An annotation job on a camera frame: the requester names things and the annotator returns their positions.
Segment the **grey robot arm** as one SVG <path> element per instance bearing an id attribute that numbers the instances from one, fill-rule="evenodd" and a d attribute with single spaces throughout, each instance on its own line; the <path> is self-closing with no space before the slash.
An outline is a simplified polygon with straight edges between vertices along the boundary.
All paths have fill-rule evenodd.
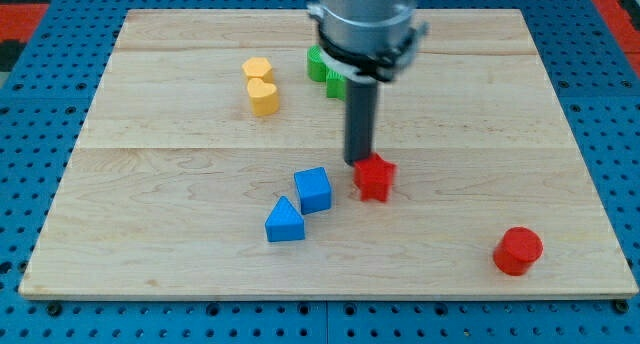
<path id="1" fill-rule="evenodd" d="M 378 88 L 409 67 L 429 24 L 413 23 L 418 0 L 319 0 L 322 61 L 345 78 L 343 160 L 352 166 L 373 151 Z"/>

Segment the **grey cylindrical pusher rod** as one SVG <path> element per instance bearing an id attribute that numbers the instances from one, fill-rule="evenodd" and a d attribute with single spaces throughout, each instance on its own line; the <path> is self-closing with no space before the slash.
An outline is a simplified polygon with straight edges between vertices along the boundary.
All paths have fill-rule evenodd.
<path id="1" fill-rule="evenodd" d="M 343 159 L 347 165 L 371 155 L 377 100 L 376 82 L 346 81 Z"/>

